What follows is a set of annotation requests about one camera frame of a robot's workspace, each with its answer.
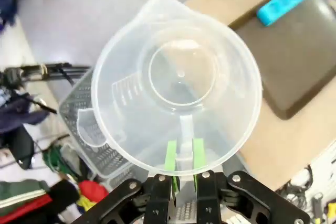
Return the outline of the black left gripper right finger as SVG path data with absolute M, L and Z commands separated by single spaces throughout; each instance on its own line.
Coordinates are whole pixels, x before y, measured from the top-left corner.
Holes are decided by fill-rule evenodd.
M 194 176 L 196 222 L 222 223 L 220 204 L 250 223 L 310 223 L 309 215 L 243 171 Z

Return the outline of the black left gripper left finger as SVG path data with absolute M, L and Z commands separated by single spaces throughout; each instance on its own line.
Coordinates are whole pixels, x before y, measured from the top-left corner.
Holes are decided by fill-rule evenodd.
M 149 172 L 156 171 L 145 182 L 129 178 L 116 187 L 103 200 L 78 218 L 79 223 L 134 223 L 141 217 L 144 223 L 168 223 L 169 205 L 177 185 L 176 177 L 122 155 L 134 165 Z

